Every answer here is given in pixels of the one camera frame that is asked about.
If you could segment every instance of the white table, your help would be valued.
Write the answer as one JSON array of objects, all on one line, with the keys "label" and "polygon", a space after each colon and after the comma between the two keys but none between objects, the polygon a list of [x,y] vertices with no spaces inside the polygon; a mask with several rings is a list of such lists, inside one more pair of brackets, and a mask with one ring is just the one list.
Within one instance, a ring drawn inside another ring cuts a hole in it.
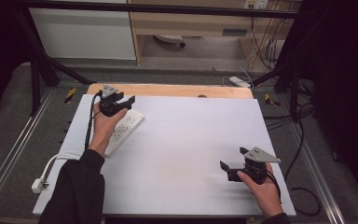
[{"label": "white table", "polygon": [[[92,95],[84,95],[60,153],[81,155]],[[247,217],[261,215],[242,183],[228,182],[220,161],[243,167],[240,147],[275,155],[257,100],[136,96],[145,121],[105,159],[106,216]],[[56,160],[34,208],[41,214],[65,160]],[[282,207],[296,214],[278,164]]]}]

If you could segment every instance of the white cable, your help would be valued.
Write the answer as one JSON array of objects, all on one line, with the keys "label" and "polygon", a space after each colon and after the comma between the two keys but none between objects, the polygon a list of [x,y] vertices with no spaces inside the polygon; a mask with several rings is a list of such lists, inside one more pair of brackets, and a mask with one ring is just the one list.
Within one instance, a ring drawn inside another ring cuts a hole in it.
[{"label": "white cable", "polygon": [[67,153],[57,154],[57,155],[51,157],[51,159],[48,161],[48,164],[46,165],[45,171],[43,171],[43,174],[40,176],[40,179],[42,180],[42,182],[45,181],[45,175],[46,175],[46,172],[48,171],[48,167],[50,166],[51,162],[54,161],[57,157],[60,157],[60,156],[71,157],[71,158],[74,158],[74,159],[77,159],[77,160],[80,159],[78,156],[75,156],[75,155],[72,155],[72,154],[67,154]]}]

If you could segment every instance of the human hand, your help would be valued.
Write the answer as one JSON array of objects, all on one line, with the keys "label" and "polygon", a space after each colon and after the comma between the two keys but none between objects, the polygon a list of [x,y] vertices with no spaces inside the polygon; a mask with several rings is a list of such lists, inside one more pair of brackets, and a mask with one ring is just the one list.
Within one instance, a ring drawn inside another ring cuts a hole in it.
[{"label": "human hand", "polygon": [[[266,165],[267,170],[272,173],[271,165],[268,162],[266,162]],[[238,176],[255,196],[255,200],[263,212],[264,217],[274,217],[283,213],[277,187],[269,178],[266,179],[264,184],[258,185],[250,176],[241,171],[238,171]]]},{"label": "human hand", "polygon": [[92,136],[89,149],[97,151],[101,156],[104,155],[109,145],[110,137],[115,131],[118,122],[126,116],[128,109],[124,108],[113,117],[107,117],[100,112],[100,103],[93,106],[94,112],[94,135]]}]

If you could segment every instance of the finger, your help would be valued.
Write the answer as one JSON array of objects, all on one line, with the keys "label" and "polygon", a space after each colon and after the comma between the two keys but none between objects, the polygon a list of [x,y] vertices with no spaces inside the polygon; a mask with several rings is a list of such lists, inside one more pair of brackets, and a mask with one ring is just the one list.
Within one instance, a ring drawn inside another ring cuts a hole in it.
[{"label": "finger", "polygon": [[238,171],[238,172],[237,172],[237,175],[240,177],[241,181],[242,181],[246,186],[248,186],[248,188],[249,188],[251,191],[253,191],[254,185],[256,184],[256,183],[254,182],[254,180],[253,180],[250,176],[248,176],[246,173],[241,172],[241,171]]}]

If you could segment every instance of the wrist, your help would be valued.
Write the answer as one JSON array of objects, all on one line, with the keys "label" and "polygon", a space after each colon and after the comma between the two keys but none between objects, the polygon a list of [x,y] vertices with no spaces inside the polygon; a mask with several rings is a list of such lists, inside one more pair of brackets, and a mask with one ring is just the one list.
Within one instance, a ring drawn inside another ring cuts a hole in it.
[{"label": "wrist", "polygon": [[93,137],[89,144],[89,149],[98,152],[101,156],[104,156],[107,146],[109,145],[109,139],[101,137]]},{"label": "wrist", "polygon": [[268,211],[264,211],[264,217],[268,218],[268,217],[275,217],[279,214],[283,213],[283,209],[282,207],[279,205],[279,206],[276,206],[275,208],[273,209],[270,209]]}]

